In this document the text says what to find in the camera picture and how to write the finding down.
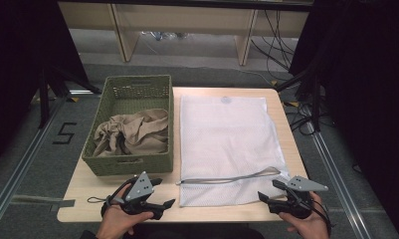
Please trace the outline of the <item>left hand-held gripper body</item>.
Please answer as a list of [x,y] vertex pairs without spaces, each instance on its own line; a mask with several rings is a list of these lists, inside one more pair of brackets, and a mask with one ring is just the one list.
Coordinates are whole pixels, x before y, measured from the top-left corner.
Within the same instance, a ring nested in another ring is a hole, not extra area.
[[112,195],[109,195],[102,205],[100,215],[111,205],[119,205],[121,209],[129,214],[135,215],[142,212],[152,212],[153,219],[159,220],[164,210],[157,210],[153,203],[148,203],[147,199],[154,192],[154,186],[150,184],[150,178],[145,171],[139,175],[128,179]]

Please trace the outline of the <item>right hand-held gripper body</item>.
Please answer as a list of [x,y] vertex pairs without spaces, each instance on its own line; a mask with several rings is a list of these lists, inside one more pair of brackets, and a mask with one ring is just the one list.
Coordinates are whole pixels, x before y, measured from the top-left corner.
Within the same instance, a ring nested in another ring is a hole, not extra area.
[[271,213],[289,213],[299,219],[306,219],[311,215],[312,202],[311,191],[327,191],[328,187],[310,179],[295,176],[290,181],[284,182],[287,189],[286,200],[275,200],[268,205]]

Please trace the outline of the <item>beige cloth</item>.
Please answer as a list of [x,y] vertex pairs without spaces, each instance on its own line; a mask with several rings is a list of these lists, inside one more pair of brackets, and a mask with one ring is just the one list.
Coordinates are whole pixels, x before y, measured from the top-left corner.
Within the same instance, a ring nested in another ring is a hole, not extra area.
[[93,156],[156,154],[169,141],[169,114],[164,109],[116,115],[102,122],[94,133]]

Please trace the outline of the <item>white mesh laundry bag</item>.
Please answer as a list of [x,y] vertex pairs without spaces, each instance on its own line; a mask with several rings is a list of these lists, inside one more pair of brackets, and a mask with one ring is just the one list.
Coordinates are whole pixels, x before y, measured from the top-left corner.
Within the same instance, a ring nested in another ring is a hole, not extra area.
[[256,202],[284,194],[290,180],[264,98],[183,96],[180,101],[183,207]]

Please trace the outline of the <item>green woven basket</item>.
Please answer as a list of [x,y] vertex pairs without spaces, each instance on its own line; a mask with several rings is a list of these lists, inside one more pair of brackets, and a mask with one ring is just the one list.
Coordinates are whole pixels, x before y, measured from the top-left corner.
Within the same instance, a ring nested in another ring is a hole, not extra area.
[[[97,176],[166,173],[173,170],[173,91],[171,78],[162,76],[109,77],[100,97],[100,104],[85,143],[82,159]],[[169,114],[169,141],[165,152],[156,154],[93,156],[94,133],[110,117],[132,115],[140,111],[164,109]]]

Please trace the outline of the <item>person's right hand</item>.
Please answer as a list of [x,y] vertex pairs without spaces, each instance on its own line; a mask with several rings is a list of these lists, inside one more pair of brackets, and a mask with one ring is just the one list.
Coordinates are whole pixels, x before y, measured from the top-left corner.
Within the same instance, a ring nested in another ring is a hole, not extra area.
[[314,211],[308,218],[299,219],[285,212],[279,213],[279,217],[290,224],[287,228],[289,232],[298,233],[303,239],[329,239],[325,222],[326,213],[323,210],[321,198],[313,191],[309,194],[313,201]]

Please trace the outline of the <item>person's left hand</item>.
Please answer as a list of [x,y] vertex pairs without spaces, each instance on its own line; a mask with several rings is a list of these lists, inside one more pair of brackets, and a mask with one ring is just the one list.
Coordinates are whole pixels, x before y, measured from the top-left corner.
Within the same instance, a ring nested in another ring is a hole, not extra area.
[[134,226],[153,217],[152,212],[129,215],[119,205],[111,205],[104,213],[99,230],[98,239],[121,239],[127,233],[134,234]]

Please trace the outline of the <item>person's dark clothing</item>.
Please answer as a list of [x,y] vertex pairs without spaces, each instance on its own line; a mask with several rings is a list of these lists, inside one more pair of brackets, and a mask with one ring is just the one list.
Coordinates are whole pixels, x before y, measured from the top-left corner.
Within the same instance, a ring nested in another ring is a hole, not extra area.
[[257,230],[241,224],[138,225],[122,239],[265,239]]

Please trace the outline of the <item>black metal stand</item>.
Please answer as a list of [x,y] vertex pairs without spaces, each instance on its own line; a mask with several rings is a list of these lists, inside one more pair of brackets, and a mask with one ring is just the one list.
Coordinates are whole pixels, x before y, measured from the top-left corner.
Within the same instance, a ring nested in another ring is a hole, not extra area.
[[39,95],[41,104],[41,119],[39,128],[43,128],[50,119],[49,89],[59,98],[66,98],[70,94],[65,81],[76,83],[93,94],[100,94],[101,90],[92,85],[88,78],[80,78],[75,74],[58,66],[45,64],[39,75]]
[[299,84],[295,96],[302,101],[311,101],[310,121],[315,131],[320,131],[319,117],[320,117],[320,79],[319,74],[315,70],[304,70],[287,80],[286,82],[275,87],[275,90],[280,93],[283,90],[291,87],[294,84]]

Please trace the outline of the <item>black curtain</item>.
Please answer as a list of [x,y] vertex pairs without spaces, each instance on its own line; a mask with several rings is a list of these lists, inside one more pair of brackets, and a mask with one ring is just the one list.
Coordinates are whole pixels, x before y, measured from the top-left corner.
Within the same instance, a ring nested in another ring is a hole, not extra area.
[[303,71],[341,15],[322,78],[331,116],[399,234],[399,0],[313,0],[292,74]]
[[88,79],[58,0],[0,0],[0,156],[41,76],[55,90]]

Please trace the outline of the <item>clear plastic wrap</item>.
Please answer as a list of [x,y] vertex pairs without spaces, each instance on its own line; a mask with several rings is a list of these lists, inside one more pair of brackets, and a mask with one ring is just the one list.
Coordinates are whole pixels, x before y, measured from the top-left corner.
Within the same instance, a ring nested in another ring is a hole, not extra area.
[[173,32],[142,32],[142,35],[150,35],[156,41],[185,39],[188,33],[173,33]]

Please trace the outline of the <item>light wooden bench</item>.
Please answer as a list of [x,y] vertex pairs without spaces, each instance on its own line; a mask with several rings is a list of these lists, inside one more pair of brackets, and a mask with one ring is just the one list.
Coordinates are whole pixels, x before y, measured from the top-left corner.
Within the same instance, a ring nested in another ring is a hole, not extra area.
[[128,62],[142,31],[232,35],[238,60],[247,64],[254,36],[297,38],[308,16],[288,10],[224,9],[58,0],[71,29],[113,30]]

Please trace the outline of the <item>metal floor rail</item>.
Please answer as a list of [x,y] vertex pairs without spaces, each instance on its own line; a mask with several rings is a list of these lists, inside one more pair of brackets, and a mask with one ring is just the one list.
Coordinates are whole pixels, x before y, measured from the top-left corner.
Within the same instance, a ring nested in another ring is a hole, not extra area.
[[50,101],[50,117],[39,126],[40,108],[29,111],[0,158],[0,227],[35,223],[42,208],[52,217],[71,201],[68,185],[93,122],[100,97],[72,91]]
[[306,124],[306,127],[312,131],[313,143],[323,161],[326,168],[327,174],[331,180],[331,183],[335,189],[335,192],[342,205],[344,213],[353,229],[353,232],[357,239],[373,239],[371,233],[368,230],[367,224],[360,213],[355,201],[353,200],[349,190],[345,185],[340,172],[333,160],[333,157],[328,150],[325,140],[322,134],[315,129],[311,122]]

